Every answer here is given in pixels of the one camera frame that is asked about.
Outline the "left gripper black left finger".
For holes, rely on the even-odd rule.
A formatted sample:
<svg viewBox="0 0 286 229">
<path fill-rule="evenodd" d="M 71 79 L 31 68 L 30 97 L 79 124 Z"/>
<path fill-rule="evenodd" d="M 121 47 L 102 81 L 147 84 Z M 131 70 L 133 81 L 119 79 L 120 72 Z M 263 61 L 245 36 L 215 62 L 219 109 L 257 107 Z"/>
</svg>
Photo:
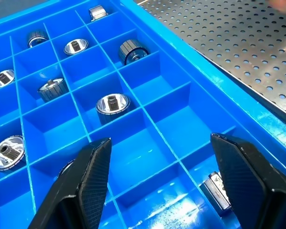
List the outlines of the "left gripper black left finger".
<svg viewBox="0 0 286 229">
<path fill-rule="evenodd" d="M 51 186 L 30 229 L 96 229 L 106 200 L 112 140 L 84 146 Z"/>
</svg>

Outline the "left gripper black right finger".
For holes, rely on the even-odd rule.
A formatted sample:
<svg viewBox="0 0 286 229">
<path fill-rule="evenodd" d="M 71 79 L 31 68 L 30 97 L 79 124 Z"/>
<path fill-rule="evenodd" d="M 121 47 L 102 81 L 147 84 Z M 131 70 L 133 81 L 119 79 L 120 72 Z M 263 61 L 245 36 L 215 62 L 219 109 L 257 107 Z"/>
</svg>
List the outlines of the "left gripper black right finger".
<svg viewBox="0 0 286 229">
<path fill-rule="evenodd" d="M 286 176 L 250 142 L 212 133 L 223 185 L 243 229 L 286 229 Z"/>
</svg>

